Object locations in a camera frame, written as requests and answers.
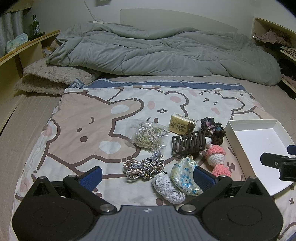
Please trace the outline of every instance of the tangled cord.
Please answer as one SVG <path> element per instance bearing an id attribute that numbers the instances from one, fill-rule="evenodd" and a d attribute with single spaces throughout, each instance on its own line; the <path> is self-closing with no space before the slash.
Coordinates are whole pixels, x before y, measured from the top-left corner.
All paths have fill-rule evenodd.
<path id="1" fill-rule="evenodd" d="M 150 158 L 141 161 L 135 159 L 128 160 L 123 164 L 123 167 L 129 179 L 137 179 L 142 176 L 144 179 L 150 180 L 158 173 L 167 174 L 167 172 L 163 171 L 165 165 L 163 155 L 159 150 L 154 151 Z"/>
<path id="2" fill-rule="evenodd" d="M 167 134 L 165 129 L 152 126 L 150 123 L 141 122 L 134 141 L 137 146 L 156 150 L 160 147 L 160 139 L 165 134 Z"/>

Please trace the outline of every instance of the open cardboard box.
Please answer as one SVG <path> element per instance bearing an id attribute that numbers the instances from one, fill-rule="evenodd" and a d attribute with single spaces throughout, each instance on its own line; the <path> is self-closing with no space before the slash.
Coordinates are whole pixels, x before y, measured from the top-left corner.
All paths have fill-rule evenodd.
<path id="1" fill-rule="evenodd" d="M 260 162 L 263 152 L 290 156 L 287 147 L 294 142 L 278 120 L 230 120 L 225 131 L 245 178 L 257 176 L 271 196 L 293 183 Z"/>

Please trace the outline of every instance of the plastic bag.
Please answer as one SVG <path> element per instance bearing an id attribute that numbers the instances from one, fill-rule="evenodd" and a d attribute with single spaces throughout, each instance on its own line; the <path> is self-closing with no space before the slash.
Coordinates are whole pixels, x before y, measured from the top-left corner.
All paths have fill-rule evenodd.
<path id="1" fill-rule="evenodd" d="M 50 50 L 50 47 L 44 47 L 43 48 L 43 54 L 45 57 L 48 57 L 52 54 L 52 51 Z"/>
<path id="2" fill-rule="evenodd" d="M 126 125 L 130 143 L 149 151 L 165 150 L 169 133 L 167 127 L 148 120 L 130 119 Z"/>

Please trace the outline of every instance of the cartoon print blanket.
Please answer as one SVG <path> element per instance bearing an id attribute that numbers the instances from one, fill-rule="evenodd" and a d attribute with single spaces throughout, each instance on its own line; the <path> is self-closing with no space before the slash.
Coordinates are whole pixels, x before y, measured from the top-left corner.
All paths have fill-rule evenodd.
<path id="1" fill-rule="evenodd" d="M 168 126 L 171 115 L 178 113 L 198 120 L 197 128 L 204 117 L 214 117 L 222 126 L 228 120 L 273 118 L 250 93 L 243 90 L 140 85 L 67 88 L 54 112 L 18 180 L 13 213 L 37 177 L 47 176 L 50 181 L 59 181 L 69 174 L 81 175 L 94 166 L 101 167 L 103 180 L 93 192 L 117 208 L 123 204 L 168 204 L 153 189 L 151 181 L 141 178 L 131 181 L 123 173 L 123 163 L 127 160 L 149 157 L 147 151 L 130 144 L 124 136 L 130 118 Z M 170 133 L 168 146 L 163 152 L 164 170 L 168 174 L 179 160 L 171 155 L 171 138 L 174 135 Z M 226 138 L 222 146 L 226 151 L 224 165 L 232 172 L 232 178 L 245 180 Z M 198 164 L 212 171 L 204 155 L 202 151 Z M 10 226 L 10 240 L 15 239 Z"/>

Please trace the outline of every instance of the beer bottle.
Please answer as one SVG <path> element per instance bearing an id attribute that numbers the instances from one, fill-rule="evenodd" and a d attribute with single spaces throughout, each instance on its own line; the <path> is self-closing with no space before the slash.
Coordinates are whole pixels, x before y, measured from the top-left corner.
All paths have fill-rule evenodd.
<path id="1" fill-rule="evenodd" d="M 33 15 L 32 29 L 33 29 L 33 35 L 40 34 L 40 26 L 39 26 L 39 22 L 37 21 L 36 15 Z"/>

